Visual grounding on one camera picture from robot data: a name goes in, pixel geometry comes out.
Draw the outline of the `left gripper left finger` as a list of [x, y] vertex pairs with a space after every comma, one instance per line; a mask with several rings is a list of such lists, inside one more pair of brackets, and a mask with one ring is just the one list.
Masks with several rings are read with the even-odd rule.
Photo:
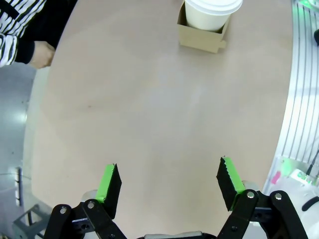
[[76, 207], [56, 205], [45, 230], [45, 239], [83, 239], [95, 233], [100, 239], [123, 239], [125, 235], [115, 224], [122, 181], [117, 164], [105, 167], [96, 196]]

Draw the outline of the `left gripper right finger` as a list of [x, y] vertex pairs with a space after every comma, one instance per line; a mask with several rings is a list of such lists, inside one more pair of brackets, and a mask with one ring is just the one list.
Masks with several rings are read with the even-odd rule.
[[307, 233], [289, 197], [282, 190], [269, 196], [247, 189], [232, 160], [220, 158], [217, 181], [231, 212], [218, 239], [241, 239], [251, 222], [258, 222], [268, 239], [307, 239]]

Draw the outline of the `person's right hand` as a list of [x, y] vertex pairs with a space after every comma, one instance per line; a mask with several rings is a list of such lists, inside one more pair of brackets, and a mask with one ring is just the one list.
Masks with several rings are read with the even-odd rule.
[[55, 49], [46, 41], [35, 41], [34, 52], [29, 65], [35, 69], [42, 69], [51, 65]]

